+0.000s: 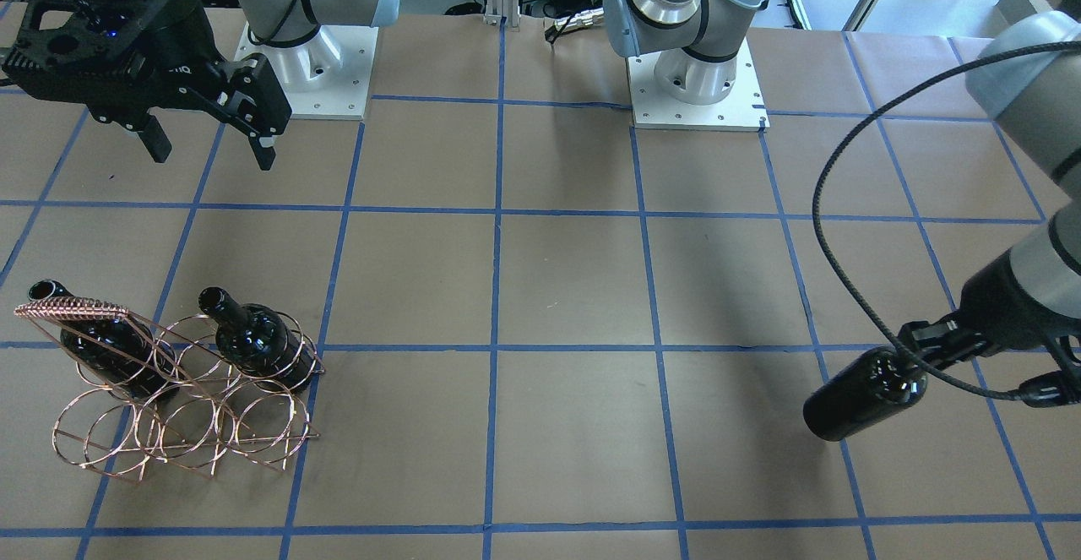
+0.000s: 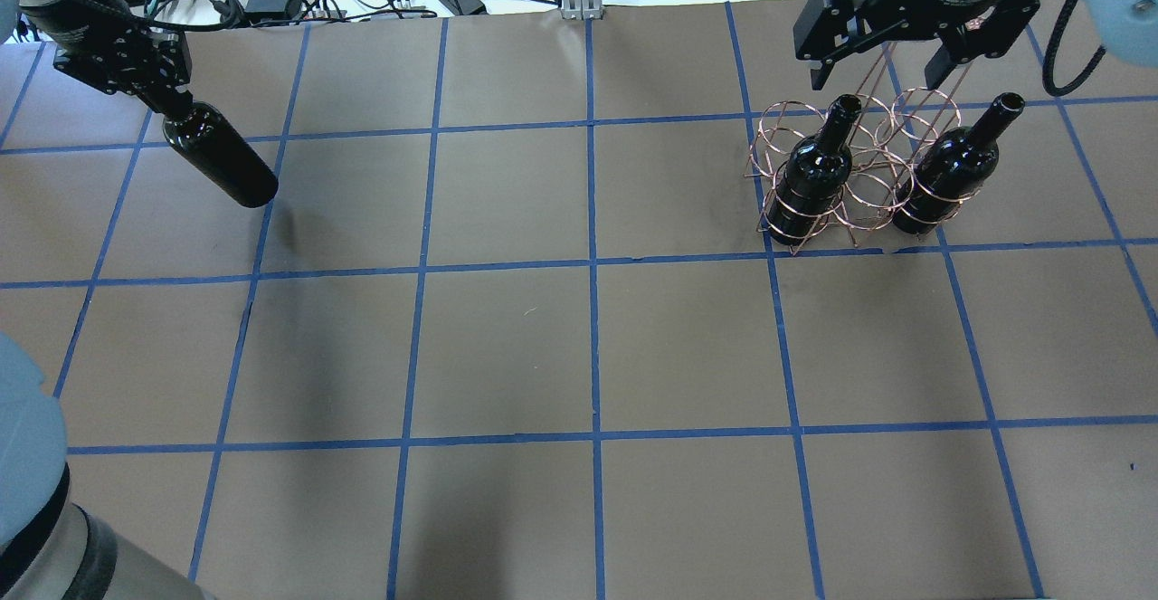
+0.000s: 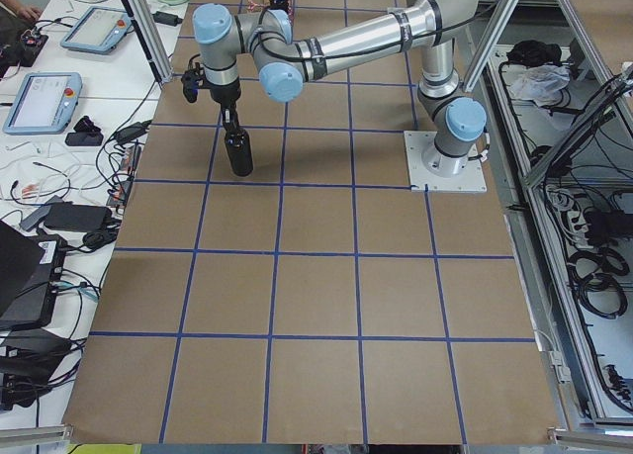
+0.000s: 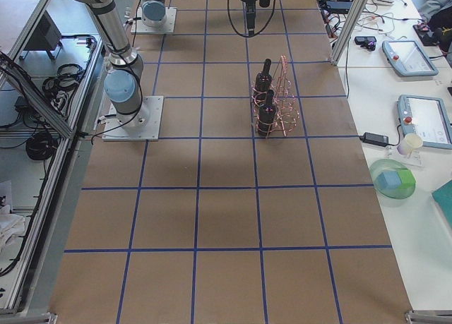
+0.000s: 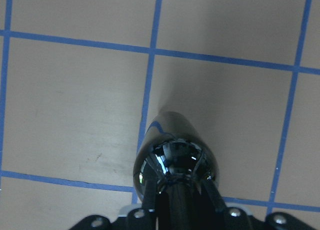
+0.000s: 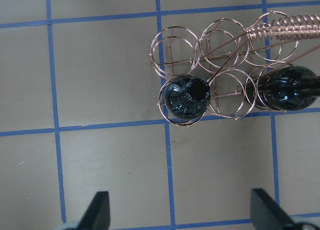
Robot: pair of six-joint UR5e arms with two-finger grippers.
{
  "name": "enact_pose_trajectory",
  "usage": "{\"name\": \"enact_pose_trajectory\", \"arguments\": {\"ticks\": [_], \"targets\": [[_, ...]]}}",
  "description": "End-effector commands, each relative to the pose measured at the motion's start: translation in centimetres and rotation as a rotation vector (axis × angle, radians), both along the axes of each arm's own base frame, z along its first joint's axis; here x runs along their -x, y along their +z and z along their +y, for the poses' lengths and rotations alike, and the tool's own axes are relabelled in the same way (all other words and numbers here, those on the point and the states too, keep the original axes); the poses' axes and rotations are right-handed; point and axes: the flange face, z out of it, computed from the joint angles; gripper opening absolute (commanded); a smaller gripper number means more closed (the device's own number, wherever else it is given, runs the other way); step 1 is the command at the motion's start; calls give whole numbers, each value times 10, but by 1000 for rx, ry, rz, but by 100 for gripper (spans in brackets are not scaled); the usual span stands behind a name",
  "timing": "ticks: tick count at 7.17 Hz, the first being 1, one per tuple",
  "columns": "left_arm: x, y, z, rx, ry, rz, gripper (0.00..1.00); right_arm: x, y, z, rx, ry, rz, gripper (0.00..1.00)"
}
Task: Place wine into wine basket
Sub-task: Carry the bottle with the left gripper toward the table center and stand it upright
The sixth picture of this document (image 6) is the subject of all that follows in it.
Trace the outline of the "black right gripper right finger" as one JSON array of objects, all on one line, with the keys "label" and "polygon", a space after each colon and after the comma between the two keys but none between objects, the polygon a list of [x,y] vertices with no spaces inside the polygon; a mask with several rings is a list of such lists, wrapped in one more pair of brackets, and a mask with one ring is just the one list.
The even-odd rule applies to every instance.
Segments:
[{"label": "black right gripper right finger", "polygon": [[295,229],[295,222],[262,188],[250,192],[250,219],[257,230]]}]

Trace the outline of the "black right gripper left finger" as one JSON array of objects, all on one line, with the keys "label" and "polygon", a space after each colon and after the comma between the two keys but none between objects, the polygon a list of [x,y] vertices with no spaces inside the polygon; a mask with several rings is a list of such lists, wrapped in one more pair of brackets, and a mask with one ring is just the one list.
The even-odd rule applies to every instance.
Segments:
[{"label": "black right gripper left finger", "polygon": [[111,224],[110,198],[108,191],[95,194],[76,229],[106,229]]}]

